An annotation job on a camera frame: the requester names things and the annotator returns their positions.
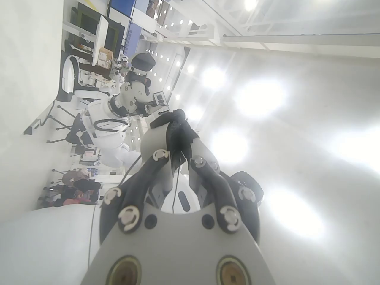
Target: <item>cable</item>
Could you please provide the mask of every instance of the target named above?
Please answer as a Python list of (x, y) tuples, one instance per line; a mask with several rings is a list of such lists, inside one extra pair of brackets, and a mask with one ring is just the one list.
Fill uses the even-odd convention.
[(44, 119), (44, 121), (41, 122), (41, 119), (39, 119), (39, 125), (40, 125), (40, 126), (45, 125), (46, 121), (47, 121), (48, 118), (49, 118), (49, 115), (50, 115), (51, 111), (52, 111), (53, 108), (54, 108), (54, 104), (55, 104), (55, 102), (56, 102), (56, 101), (54, 100), (54, 101), (53, 101), (53, 105), (51, 106), (50, 111), (49, 111), (49, 113), (47, 114), (47, 116), (46, 116), (46, 118)]
[(175, 203), (175, 198), (176, 198), (176, 196), (177, 196), (178, 178), (179, 178), (179, 167), (178, 167), (178, 172), (177, 172), (177, 182), (176, 182), (176, 184), (175, 184), (175, 192), (174, 192), (174, 199), (173, 199), (173, 205), (172, 205), (173, 214), (174, 214), (174, 203)]
[(128, 169), (128, 171), (126, 171), (125, 175), (123, 176), (123, 179), (121, 180), (120, 184), (118, 185), (118, 187), (121, 186), (121, 184), (124, 182), (126, 176), (128, 175), (128, 173), (131, 171), (131, 169), (134, 167), (134, 165), (137, 163), (138, 160), (140, 160), (141, 158), (141, 155), (139, 155), (139, 157), (136, 159), (136, 161), (134, 161), (134, 163), (131, 165), (131, 167)]

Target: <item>white table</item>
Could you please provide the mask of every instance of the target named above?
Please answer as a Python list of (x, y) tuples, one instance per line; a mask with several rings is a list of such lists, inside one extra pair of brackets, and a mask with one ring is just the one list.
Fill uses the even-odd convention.
[(0, 154), (58, 93), (64, 0), (0, 0)]

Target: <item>floor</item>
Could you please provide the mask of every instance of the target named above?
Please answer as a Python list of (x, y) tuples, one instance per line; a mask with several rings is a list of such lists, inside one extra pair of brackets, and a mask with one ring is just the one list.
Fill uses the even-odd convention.
[[(57, 109), (57, 105), (75, 113), (73, 103), (55, 103), (53, 117), (70, 125), (72, 118)], [(51, 106), (39, 118), (44, 121)], [(0, 222), (16, 217), (38, 207), (38, 197), (42, 189), (51, 181), (57, 181), (60, 174), (52, 169), (67, 171), (72, 160), (71, 144), (66, 141), (47, 144), (46, 140), (64, 138), (68, 131), (56, 131), (60, 125), (48, 119), (44, 126), (37, 128), (32, 135), (21, 135), (0, 157), (2, 187), (0, 191)]]
[[(71, 7), (76, 6), (78, 1), (90, 6), (86, 0), (64, 0), (64, 20), (70, 19)], [(97, 11), (106, 14), (108, 0), (87, 1), (91, 1)], [(61, 105), (76, 114), (75, 104), (76, 101), (56, 102), (51, 115), (69, 125), (72, 123), (72, 118), (56, 106)], [(42, 121), (50, 108), (51, 105), (39, 116)], [(65, 141), (46, 143), (46, 140), (57, 140), (66, 136), (68, 131), (66, 129), (56, 131), (58, 127), (60, 127), (59, 124), (48, 119), (46, 124), (35, 130), (31, 136), (20, 135), (14, 144), (0, 156), (3, 180), (0, 191), (0, 223), (36, 209), (38, 198), (43, 195), (43, 187), (60, 178), (60, 174), (51, 170), (68, 170), (71, 166), (70, 144)]]

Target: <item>screw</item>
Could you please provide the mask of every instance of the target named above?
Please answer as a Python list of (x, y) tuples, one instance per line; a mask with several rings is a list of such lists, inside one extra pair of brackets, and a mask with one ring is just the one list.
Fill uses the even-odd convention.
[(134, 205), (129, 205), (120, 211), (118, 218), (124, 225), (124, 231), (127, 232), (134, 228), (139, 220), (140, 212)]
[(195, 167), (197, 168), (204, 167), (206, 164), (205, 159), (202, 158), (201, 156), (196, 156), (194, 159), (194, 162), (195, 162)]
[(158, 149), (156, 150), (154, 153), (153, 153), (153, 159), (155, 161), (158, 161), (162, 158), (167, 158), (169, 156), (169, 154), (167, 153), (166, 150), (164, 149)]
[(109, 189), (106, 194), (104, 195), (103, 203), (106, 205), (110, 205), (111, 201), (116, 197), (121, 196), (121, 189), (119, 187), (113, 187)]
[(220, 209), (220, 213), (224, 215), (224, 220), (227, 223), (227, 229), (230, 232), (235, 232), (241, 225), (241, 216), (238, 210), (229, 205), (225, 205)]
[(216, 163), (214, 161), (210, 162), (210, 166), (213, 168), (214, 171), (218, 171), (219, 170), (218, 163)]

